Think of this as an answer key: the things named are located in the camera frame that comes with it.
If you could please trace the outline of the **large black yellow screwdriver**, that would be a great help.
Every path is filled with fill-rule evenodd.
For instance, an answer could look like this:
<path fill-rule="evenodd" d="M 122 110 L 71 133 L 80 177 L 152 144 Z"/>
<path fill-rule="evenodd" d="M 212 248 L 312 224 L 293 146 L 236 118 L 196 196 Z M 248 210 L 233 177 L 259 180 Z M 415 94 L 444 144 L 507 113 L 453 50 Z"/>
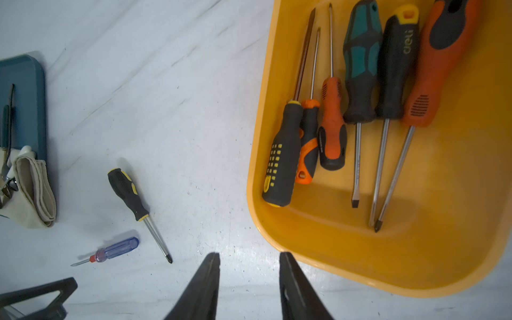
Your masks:
<path fill-rule="evenodd" d="M 132 179 L 120 168 L 111 170 L 108 173 L 108 180 L 111 188 L 115 194 L 124 202 L 124 204 L 133 212 L 135 220 L 144 222 L 150 234 L 153 236 L 157 245 L 163 252 L 166 260 L 172 264 L 173 258 L 169 253 L 162 237 L 160 236 L 157 228 L 154 226 L 153 220 L 143 206 L 141 197 L 137 192 L 137 188 Z"/>

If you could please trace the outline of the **large orange black screwdriver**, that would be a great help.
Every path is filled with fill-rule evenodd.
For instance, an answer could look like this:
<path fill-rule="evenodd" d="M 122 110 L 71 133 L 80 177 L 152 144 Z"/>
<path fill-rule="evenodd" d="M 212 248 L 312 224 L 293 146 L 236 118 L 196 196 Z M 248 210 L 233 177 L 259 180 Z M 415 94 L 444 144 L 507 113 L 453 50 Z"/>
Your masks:
<path fill-rule="evenodd" d="M 435 1 L 422 28 L 419 51 L 403 89 L 403 117 L 413 127 L 430 125 L 443 86 L 460 62 L 479 24 L 482 1 Z"/>

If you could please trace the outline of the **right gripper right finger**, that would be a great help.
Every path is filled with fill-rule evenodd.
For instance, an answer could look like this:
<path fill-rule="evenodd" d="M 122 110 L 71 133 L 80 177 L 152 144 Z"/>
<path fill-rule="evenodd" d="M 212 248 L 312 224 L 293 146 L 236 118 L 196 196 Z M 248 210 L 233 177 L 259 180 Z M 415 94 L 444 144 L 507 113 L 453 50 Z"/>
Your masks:
<path fill-rule="evenodd" d="M 279 255 L 279 288 L 283 319 L 330 319 L 304 272 L 290 252 Z"/>

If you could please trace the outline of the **slim black yellow-cap screwdriver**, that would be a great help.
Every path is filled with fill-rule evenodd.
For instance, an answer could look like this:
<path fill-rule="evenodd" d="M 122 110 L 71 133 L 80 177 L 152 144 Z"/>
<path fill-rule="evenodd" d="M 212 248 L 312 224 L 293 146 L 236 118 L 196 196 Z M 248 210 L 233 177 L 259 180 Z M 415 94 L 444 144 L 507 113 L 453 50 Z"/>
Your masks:
<path fill-rule="evenodd" d="M 403 117 L 403 89 L 419 51 L 419 9 L 416 5 L 398 7 L 387 20 L 383 42 L 377 62 L 379 80 L 379 101 L 375 108 L 377 118 L 384 120 L 375 179 L 373 202 L 369 225 L 379 232 L 383 225 L 385 211 L 397 185 L 415 129 L 412 127 L 405 138 L 393 179 L 387 192 L 379 217 L 375 216 L 379 197 L 381 176 L 387 145 L 389 124 Z"/>

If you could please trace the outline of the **black yellow dotted screwdriver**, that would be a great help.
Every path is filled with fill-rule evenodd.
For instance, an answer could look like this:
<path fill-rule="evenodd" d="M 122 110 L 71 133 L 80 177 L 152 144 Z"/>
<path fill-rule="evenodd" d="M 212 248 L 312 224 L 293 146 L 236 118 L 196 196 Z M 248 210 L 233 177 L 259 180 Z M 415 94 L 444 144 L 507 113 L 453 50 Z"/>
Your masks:
<path fill-rule="evenodd" d="M 271 147 L 267 172 L 263 184 L 263 200 L 274 207 L 285 207 L 290 204 L 295 184 L 295 175 L 301 151 L 300 123 L 303 117 L 303 107 L 299 102 L 301 84 L 316 9 L 309 16 L 307 31 L 304 38 L 299 72 L 295 85 L 293 99 L 287 102 L 283 111 L 283 119 Z"/>

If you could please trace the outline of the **purple transparent handle screwdriver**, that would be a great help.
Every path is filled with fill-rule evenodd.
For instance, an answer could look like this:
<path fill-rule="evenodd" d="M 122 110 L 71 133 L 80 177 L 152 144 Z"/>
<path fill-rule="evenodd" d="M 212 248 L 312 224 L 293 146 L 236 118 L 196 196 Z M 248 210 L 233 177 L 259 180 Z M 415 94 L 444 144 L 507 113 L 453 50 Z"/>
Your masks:
<path fill-rule="evenodd" d="M 72 264 L 72 267 L 77 267 L 79 265 L 83 265 L 86 263 L 102 263 L 107 260 L 119 257 L 120 255 L 124 255 L 138 248 L 139 239 L 137 237 L 130 237 L 123 241 L 117 242 L 109 247 L 98 249 L 93 255 L 91 255 L 88 259 L 83 261 L 79 261 L 77 263 Z"/>

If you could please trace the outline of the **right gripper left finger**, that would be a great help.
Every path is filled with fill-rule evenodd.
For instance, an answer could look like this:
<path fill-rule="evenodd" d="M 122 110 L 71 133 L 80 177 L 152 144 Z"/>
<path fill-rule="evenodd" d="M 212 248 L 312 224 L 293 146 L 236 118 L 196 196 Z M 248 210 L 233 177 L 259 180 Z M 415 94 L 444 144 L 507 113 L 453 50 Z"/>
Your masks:
<path fill-rule="evenodd" d="M 220 256 L 209 253 L 165 319 L 215 319 L 219 276 Z"/>

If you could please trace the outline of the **short orange black screwdriver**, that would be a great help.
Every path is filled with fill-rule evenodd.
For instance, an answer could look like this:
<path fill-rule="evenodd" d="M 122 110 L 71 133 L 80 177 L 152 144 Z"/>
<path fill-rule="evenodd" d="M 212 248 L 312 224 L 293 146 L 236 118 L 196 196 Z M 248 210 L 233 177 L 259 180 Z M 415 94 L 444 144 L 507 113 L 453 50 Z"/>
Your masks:
<path fill-rule="evenodd" d="M 315 90 L 315 76 L 317 69 L 317 56 L 319 50 L 320 35 L 321 28 L 319 27 L 317 29 L 315 40 L 309 99 L 302 103 L 303 117 L 300 123 L 301 154 L 297 167 L 297 174 L 295 176 L 295 182 L 303 185 L 310 184 L 313 181 L 319 153 L 317 142 L 317 117 L 321 104 L 319 101 L 314 99 L 313 96 Z"/>

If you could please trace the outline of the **small orange black screwdriver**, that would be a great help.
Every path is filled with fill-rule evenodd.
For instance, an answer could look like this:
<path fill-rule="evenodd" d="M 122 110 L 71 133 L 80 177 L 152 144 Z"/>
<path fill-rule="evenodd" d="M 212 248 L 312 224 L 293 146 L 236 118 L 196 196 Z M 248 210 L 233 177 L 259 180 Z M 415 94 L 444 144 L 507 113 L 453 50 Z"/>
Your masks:
<path fill-rule="evenodd" d="M 322 85 L 323 117 L 318 131 L 321 166 L 337 171 L 345 165 L 347 129 L 341 114 L 341 80 L 334 75 L 333 8 L 329 4 L 329 77 Z"/>

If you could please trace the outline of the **green black screwdriver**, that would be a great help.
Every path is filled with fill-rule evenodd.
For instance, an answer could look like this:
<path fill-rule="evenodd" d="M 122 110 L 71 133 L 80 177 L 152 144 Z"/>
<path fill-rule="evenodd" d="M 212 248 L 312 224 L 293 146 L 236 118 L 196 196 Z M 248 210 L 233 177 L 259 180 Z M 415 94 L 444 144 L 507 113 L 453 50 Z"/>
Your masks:
<path fill-rule="evenodd" d="M 345 86 L 349 97 L 344 120 L 355 125 L 353 208 L 357 208 L 360 201 L 362 125 L 375 119 L 371 100 L 377 83 L 377 60 L 382 38 L 377 2 L 358 1 L 351 11 L 343 44 Z"/>

